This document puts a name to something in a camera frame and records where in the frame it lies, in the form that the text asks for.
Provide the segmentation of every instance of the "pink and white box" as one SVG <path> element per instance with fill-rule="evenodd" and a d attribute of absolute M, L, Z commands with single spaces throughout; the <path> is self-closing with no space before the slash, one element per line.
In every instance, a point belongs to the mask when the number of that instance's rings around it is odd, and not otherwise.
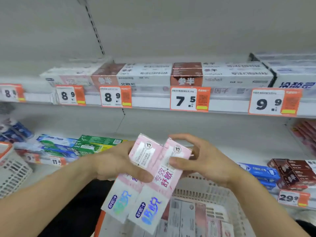
<path fill-rule="evenodd" d="M 153 166 L 162 149 L 163 146 L 159 143 L 140 134 L 129 153 L 129 158 L 133 164 L 154 175 L 156 172 L 153 170 Z M 130 175 L 118 175 L 101 209 L 124 223 L 143 186 L 144 183 Z"/>
<path fill-rule="evenodd" d="M 152 171 L 155 171 L 153 181 L 143 186 L 136 203 L 129 212 L 128 219 L 151 235 L 154 233 L 182 174 L 182 170 L 169 165 L 169 158 L 175 156 L 189 159 L 191 152 L 187 147 L 169 138 L 152 168 Z"/>

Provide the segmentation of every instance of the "purple logo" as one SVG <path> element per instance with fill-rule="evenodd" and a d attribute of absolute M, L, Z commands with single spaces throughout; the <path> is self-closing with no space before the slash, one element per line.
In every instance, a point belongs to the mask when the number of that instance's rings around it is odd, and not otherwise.
<path fill-rule="evenodd" d="M 142 212 L 144 211 L 144 208 L 146 207 L 146 204 L 145 202 L 142 202 L 137 210 L 137 213 L 136 213 L 136 218 L 139 218 L 141 215 L 142 215 Z"/>
<path fill-rule="evenodd" d="M 109 209 L 113 208 L 113 205 L 115 204 L 116 200 L 117 200 L 118 196 L 117 195 L 113 195 L 109 205 L 107 206 Z"/>

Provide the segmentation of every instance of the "orange and white basket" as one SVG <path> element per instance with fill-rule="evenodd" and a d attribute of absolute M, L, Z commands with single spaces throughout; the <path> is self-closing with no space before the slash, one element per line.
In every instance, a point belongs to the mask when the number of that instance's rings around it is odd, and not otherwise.
<path fill-rule="evenodd" d="M 15 192 L 32 173 L 11 143 L 0 142 L 0 199 Z"/>

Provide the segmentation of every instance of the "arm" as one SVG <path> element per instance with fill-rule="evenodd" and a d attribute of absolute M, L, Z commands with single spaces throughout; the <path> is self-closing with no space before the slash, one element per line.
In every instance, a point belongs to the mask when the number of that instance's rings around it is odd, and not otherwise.
<path fill-rule="evenodd" d="M 238 199 L 257 237 L 308 237 L 260 182 L 208 141 L 190 134 L 170 135 L 194 144 L 193 160 L 170 158 L 169 163 L 184 174 L 198 172 L 229 188 Z"/>
<path fill-rule="evenodd" d="M 144 182 L 152 176 L 133 165 L 128 153 L 134 142 L 87 155 L 45 177 L 33 186 L 0 200 L 0 236 L 37 236 L 92 179 L 128 173 Z"/>

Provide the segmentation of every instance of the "number 7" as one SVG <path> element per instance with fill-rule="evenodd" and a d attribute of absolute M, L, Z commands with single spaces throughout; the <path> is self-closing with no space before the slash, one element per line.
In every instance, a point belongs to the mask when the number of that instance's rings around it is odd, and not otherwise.
<path fill-rule="evenodd" d="M 180 106 L 182 102 L 184 101 L 184 96 L 177 96 L 177 99 L 180 99 L 179 103 L 177 104 L 177 106 Z"/>

